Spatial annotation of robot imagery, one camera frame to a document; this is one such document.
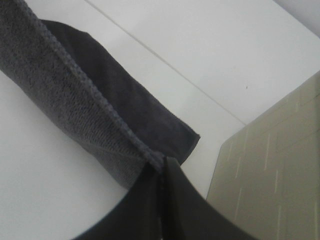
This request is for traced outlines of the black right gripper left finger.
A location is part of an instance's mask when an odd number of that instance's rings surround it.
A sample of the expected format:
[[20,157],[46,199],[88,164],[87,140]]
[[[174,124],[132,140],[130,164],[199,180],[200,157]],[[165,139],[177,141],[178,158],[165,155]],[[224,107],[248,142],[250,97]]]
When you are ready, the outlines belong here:
[[80,240],[160,240],[159,174],[147,163],[119,204],[97,224],[79,235]]

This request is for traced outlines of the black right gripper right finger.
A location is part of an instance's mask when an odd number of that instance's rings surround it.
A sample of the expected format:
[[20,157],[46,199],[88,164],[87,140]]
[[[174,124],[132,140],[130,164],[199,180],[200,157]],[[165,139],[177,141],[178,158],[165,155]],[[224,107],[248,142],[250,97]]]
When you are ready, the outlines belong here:
[[178,161],[163,168],[163,238],[165,240],[251,240],[197,192]]

